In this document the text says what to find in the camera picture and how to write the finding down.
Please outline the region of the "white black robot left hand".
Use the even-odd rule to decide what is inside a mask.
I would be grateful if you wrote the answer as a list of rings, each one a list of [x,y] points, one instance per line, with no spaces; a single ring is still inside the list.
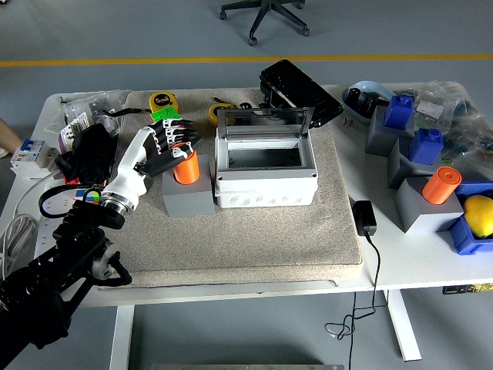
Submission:
[[[123,154],[116,177],[102,191],[101,202],[135,210],[154,177],[195,153],[201,137],[191,126],[186,119],[161,119],[140,129]]]

